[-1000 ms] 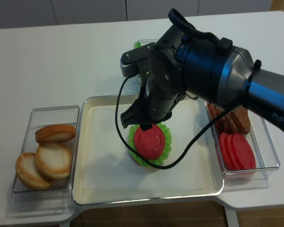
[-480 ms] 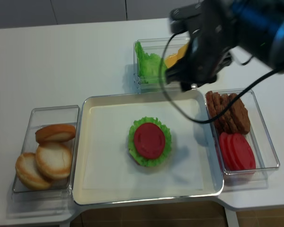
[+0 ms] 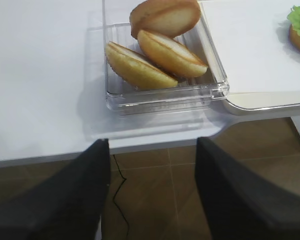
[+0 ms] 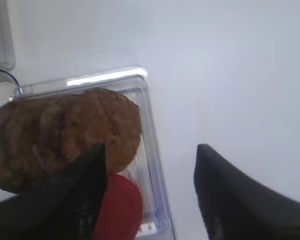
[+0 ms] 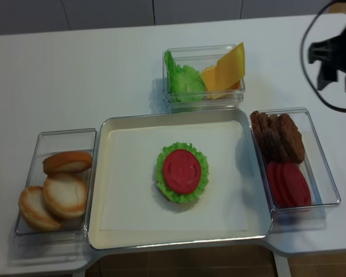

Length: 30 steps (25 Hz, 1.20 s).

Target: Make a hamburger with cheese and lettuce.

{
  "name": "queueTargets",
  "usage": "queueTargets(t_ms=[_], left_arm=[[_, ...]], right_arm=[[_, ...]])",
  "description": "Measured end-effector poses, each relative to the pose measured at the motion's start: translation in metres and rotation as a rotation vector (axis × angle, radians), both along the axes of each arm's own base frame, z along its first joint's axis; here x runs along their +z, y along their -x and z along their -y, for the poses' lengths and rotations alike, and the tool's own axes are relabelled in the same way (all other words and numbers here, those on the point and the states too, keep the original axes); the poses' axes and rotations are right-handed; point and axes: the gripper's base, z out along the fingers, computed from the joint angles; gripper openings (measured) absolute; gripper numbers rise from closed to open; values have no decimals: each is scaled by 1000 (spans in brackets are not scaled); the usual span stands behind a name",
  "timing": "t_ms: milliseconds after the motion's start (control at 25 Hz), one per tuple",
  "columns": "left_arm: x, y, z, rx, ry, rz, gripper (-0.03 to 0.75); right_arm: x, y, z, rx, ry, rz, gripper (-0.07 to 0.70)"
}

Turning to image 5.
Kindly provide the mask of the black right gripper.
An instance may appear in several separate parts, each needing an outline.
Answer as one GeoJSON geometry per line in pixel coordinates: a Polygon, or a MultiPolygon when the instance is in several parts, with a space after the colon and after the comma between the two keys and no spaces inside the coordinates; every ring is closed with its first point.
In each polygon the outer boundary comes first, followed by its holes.
{"type": "Polygon", "coordinates": [[[308,62],[320,61],[317,90],[323,90],[330,83],[338,82],[338,71],[346,72],[346,27],[333,38],[314,42],[308,49],[308,62]]]}

